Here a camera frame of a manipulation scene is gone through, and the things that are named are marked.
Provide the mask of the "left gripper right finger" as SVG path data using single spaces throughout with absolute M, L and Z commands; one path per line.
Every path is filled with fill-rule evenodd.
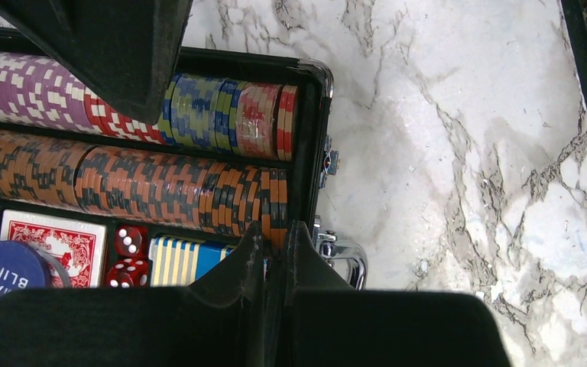
M 358 291 L 291 224 L 281 366 L 508 366 L 497 324 L 470 294 Z

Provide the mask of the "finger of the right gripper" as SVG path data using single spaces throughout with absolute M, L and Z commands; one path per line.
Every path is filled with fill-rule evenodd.
M 191 1 L 0 1 L 0 16 L 116 111 L 157 122 Z

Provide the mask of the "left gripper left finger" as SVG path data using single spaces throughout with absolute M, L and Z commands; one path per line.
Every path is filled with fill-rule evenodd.
M 179 287 L 38 288 L 0 298 L 0 366 L 261 366 L 263 236 Z

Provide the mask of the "blue yellow card deck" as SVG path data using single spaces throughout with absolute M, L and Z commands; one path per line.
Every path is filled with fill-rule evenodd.
M 228 257 L 236 245 L 159 236 L 151 240 L 148 257 L 151 287 L 187 286 Z

